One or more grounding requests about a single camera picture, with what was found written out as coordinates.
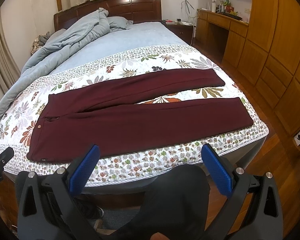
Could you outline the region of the light blue bed sheet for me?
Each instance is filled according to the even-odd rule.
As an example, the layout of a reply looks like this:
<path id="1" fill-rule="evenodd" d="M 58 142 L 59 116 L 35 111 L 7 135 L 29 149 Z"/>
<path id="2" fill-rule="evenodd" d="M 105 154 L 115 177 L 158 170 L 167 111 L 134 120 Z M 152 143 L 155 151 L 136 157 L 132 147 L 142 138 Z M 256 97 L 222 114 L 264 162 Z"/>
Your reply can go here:
<path id="1" fill-rule="evenodd" d="M 186 43 L 168 30 L 160 22 L 146 22 L 133 24 L 127 30 L 108 33 L 90 42 L 65 62 L 58 66 L 51 74 L 81 66 L 106 56 L 139 47 Z"/>

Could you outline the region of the wooden wardrobe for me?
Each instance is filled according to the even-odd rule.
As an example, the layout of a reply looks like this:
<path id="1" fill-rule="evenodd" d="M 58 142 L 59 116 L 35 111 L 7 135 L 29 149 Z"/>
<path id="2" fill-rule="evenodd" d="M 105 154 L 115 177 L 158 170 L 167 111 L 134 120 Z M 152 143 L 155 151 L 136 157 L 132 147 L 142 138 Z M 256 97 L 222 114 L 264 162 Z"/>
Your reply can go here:
<path id="1" fill-rule="evenodd" d="M 298 0 L 252 0 L 245 41 L 229 41 L 223 66 L 236 68 L 261 94 L 300 151 L 300 4 Z"/>

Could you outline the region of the grey-blue pillow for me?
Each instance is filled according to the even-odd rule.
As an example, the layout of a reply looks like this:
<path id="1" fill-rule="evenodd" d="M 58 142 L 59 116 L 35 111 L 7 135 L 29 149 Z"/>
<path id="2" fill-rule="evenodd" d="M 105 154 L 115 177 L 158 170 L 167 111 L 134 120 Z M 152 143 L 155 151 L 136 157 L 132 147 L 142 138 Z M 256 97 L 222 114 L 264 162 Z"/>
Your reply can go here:
<path id="1" fill-rule="evenodd" d="M 110 26 L 110 32 L 127 30 L 133 25 L 133 21 L 121 16 L 111 16 L 108 17 L 107 20 Z"/>

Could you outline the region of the wooden desk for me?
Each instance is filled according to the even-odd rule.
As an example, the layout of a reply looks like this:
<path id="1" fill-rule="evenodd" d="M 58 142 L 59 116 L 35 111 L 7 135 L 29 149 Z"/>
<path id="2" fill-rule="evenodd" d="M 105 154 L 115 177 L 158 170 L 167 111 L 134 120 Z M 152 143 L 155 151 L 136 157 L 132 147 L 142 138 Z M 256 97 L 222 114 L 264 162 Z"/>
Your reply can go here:
<path id="1" fill-rule="evenodd" d="M 245 45 L 248 24 L 235 18 L 197 10 L 196 45 L 218 62 L 237 67 Z"/>

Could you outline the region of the maroon pants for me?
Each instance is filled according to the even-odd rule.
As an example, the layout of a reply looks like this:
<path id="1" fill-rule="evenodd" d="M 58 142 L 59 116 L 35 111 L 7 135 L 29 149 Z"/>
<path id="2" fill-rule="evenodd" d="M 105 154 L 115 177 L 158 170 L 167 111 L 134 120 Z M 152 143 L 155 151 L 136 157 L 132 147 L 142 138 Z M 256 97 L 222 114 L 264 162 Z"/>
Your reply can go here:
<path id="1" fill-rule="evenodd" d="M 212 69 L 172 69 L 51 94 L 34 126 L 27 158 L 67 163 L 93 145 L 108 157 L 252 126 L 239 98 L 153 103 L 162 95 L 224 85 Z"/>

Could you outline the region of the dark wooden nightstand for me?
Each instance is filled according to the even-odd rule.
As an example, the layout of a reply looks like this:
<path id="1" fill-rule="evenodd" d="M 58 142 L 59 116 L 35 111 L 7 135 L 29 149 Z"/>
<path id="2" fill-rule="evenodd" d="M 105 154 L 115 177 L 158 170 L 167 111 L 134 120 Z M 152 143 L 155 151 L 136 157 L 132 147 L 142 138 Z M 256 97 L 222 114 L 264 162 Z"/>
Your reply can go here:
<path id="1" fill-rule="evenodd" d="M 182 24 L 181 22 L 167 22 L 162 20 L 161 23 L 180 39 L 191 45 L 194 37 L 194 25 Z"/>

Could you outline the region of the grey-blue comforter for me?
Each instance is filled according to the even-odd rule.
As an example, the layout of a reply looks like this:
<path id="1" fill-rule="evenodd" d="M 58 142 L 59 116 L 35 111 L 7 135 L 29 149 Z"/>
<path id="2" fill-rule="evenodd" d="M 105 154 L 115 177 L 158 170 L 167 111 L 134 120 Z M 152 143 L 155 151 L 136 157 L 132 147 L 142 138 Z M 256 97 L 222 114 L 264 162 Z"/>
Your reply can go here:
<path id="1" fill-rule="evenodd" d="M 106 9 L 99 8 L 36 51 L 25 63 L 19 79 L 0 100 L 0 120 L 15 98 L 33 81 L 50 74 L 87 44 L 109 33 L 108 15 Z"/>

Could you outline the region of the dark wooden headboard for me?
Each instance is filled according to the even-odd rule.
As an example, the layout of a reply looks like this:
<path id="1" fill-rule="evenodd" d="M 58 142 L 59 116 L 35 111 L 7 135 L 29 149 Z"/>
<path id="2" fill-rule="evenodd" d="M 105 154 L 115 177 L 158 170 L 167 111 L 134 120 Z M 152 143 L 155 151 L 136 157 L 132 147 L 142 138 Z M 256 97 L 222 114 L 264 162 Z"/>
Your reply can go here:
<path id="1" fill-rule="evenodd" d="M 98 8 L 106 9 L 109 16 L 121 16 L 135 24 L 162 20 L 161 0 L 93 0 L 54 14 L 55 31 L 68 29 Z"/>

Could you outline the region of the person's dark trouser leg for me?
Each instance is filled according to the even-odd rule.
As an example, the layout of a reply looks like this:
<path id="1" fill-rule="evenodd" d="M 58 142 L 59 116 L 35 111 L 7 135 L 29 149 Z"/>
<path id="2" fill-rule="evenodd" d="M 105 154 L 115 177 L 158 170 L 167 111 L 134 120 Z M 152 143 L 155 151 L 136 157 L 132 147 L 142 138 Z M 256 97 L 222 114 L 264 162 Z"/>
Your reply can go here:
<path id="1" fill-rule="evenodd" d="M 209 193 L 200 167 L 177 166 L 149 185 L 136 216 L 105 239 L 200 239 Z"/>

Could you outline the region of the white bottle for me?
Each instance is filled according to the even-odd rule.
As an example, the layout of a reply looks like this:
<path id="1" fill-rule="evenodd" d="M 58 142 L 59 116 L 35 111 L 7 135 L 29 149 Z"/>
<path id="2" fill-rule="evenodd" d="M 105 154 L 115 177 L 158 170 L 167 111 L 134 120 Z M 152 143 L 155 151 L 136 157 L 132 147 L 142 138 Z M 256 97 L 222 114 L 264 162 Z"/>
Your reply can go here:
<path id="1" fill-rule="evenodd" d="M 214 13 L 216 12 L 216 0 L 212 0 L 211 11 L 214 12 Z"/>

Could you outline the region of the patterned cloth bundle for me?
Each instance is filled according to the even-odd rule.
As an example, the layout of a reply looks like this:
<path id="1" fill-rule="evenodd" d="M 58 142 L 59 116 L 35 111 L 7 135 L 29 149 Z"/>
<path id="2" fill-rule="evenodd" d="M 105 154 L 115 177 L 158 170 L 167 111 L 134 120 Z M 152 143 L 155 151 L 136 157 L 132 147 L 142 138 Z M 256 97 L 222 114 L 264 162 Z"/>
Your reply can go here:
<path id="1" fill-rule="evenodd" d="M 51 34 L 48 31 L 46 34 L 44 35 L 39 35 L 32 43 L 31 45 L 31 55 L 33 55 L 37 50 L 39 50 L 40 48 L 42 48 L 46 42 L 48 41 L 48 39 L 50 38 Z"/>

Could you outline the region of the floral quilted bedspread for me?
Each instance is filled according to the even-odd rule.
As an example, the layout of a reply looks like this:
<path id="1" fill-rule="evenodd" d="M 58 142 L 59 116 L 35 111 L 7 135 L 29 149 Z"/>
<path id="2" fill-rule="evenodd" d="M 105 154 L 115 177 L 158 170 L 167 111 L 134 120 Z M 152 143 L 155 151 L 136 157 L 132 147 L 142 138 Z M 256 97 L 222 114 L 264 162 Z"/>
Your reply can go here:
<path id="1" fill-rule="evenodd" d="M 266 124 L 232 79 L 188 45 L 131 49 L 39 77 L 1 102 L 5 171 L 48 175 L 93 145 L 87 186 L 123 184 L 264 142 Z"/>

